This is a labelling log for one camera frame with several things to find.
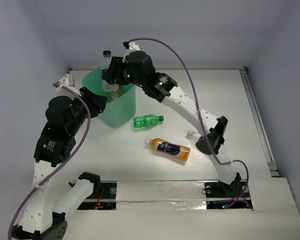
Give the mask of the small orange pulp bottle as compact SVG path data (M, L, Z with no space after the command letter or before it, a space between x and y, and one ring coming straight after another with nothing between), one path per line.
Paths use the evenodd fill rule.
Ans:
M117 90L109 92L109 101L113 102L122 96L122 87L119 86Z

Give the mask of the clear bottle with black label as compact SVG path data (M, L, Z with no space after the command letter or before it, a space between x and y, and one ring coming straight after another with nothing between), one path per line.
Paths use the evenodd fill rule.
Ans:
M109 68L111 64L112 59L112 53L110 50L104 50L102 52L103 59L101 61L100 69L101 69L101 75L103 75ZM102 89L104 92L116 92L119 89L118 84L108 84L106 80L104 80L103 76L102 78Z

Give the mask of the green plastic soda bottle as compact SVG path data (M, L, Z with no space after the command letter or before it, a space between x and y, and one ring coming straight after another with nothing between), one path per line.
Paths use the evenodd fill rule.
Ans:
M135 129L152 128L163 121L164 117L162 115L156 116L149 114L144 116L136 116L133 118L133 126Z

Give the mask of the orange bottle with blue label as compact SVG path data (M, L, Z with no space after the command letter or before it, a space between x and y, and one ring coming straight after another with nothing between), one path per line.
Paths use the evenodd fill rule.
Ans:
M175 144L162 138L147 138L142 146L156 157L168 159L182 166L187 163L191 153L189 147Z

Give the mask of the clear water bottle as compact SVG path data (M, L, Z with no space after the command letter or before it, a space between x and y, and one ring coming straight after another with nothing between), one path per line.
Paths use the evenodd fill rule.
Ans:
M206 137L202 136L199 132L195 130L189 130L186 136L189 140L194 142L196 148L203 154L207 156L212 156L212 151L215 155L219 154L221 146L224 144L225 139L216 130L212 130Z

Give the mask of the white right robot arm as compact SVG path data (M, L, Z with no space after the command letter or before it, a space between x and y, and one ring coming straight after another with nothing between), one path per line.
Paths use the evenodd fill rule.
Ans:
M191 99L169 75L157 72L152 59L144 51L130 52L125 57L114 56L101 77L109 85L133 84L142 88L150 98L171 108L187 120L201 135L196 148L212 162L225 196L232 196L239 189L240 174L231 166L224 148L224 133L228 119L216 117L199 106L198 99Z

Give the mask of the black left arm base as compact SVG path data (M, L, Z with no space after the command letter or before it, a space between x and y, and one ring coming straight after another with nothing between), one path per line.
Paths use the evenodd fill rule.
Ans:
M117 182L101 182L100 191L88 196L77 210L115 210L117 201Z

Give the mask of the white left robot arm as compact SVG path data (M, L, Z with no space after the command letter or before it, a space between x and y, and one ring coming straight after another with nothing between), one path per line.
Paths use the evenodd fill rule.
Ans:
M101 114L107 97L97 95L86 87L79 90L54 84L70 95L51 99L45 111L47 122L34 151L32 189L14 214L7 238L9 240L61 240L68 218L87 198L103 193L97 174L83 172L70 191L55 202L58 174L84 143L91 119Z

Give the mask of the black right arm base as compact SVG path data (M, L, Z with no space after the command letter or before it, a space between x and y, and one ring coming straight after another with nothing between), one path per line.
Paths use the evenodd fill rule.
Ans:
M247 182L242 180L239 173L231 184L205 182L201 193L206 197L208 210L253 209Z

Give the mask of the green plastic bin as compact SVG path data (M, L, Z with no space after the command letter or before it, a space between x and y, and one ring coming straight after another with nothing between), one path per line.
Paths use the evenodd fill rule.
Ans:
M111 98L110 92L103 91L101 68L97 67L82 79L82 86L96 95ZM99 115L102 121L112 128L118 128L134 117L136 113L136 87L133 84L121 87L121 96L106 104Z

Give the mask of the silver foil tape strip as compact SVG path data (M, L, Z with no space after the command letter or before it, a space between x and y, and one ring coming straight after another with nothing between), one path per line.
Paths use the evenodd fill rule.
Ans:
M206 210L203 181L119 181L116 209L119 211Z

